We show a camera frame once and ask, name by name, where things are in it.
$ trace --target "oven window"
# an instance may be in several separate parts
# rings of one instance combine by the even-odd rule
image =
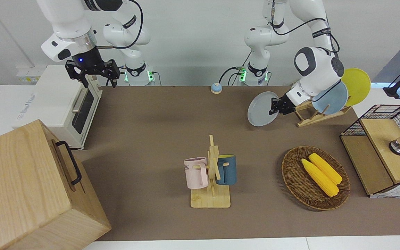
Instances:
[[[76,113],[75,116],[73,116],[72,120],[72,126],[79,134],[82,133],[84,124],[86,124],[86,120],[89,116],[92,103],[93,103],[93,95],[90,91],[88,91],[86,98],[84,99],[83,106],[81,106],[80,112]]]

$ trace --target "wooden mug tree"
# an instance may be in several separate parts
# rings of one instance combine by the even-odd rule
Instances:
[[[214,138],[212,135],[209,135],[209,144],[208,164],[206,165],[209,179],[208,186],[201,189],[191,189],[191,207],[228,208],[231,206],[229,186],[216,184],[216,179],[221,179],[217,166],[219,146],[214,145]]]

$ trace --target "plate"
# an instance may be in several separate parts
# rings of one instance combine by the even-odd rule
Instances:
[[[271,91],[262,92],[256,96],[248,108],[248,121],[256,127],[270,124],[276,119],[279,111],[273,115],[269,115],[271,110],[271,98],[279,98],[276,93]]]
[[[313,100],[319,99],[321,96],[327,93],[327,91],[333,86],[320,92],[313,98]],[[347,103],[347,99],[348,99],[348,90],[343,81],[341,81],[339,84],[337,84],[336,87],[334,87],[327,94],[325,94],[325,96],[322,97],[319,101],[313,101],[312,105],[320,113],[324,112],[324,109],[329,105],[328,109],[323,114],[331,115],[343,109],[343,107]]]
[[[348,89],[350,99],[347,106],[352,106],[363,101],[371,89],[371,80],[365,71],[359,68],[348,68],[343,73],[342,81]]]

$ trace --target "wooden cabinet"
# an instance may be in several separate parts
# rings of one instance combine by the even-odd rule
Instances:
[[[39,120],[0,136],[0,249],[82,249],[110,230],[83,165],[57,142]]]
[[[400,137],[392,119],[360,119],[365,135],[342,135],[354,168],[371,197],[400,197],[400,155],[389,149],[389,142]]]

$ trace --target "corn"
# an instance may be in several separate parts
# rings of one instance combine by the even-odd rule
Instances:
[[[338,194],[339,189],[319,168],[308,160],[302,159],[302,164],[307,173],[316,182],[316,184],[329,196]]]
[[[342,177],[335,169],[332,168],[324,159],[315,152],[308,156],[310,161],[316,165],[334,184],[340,184]]]

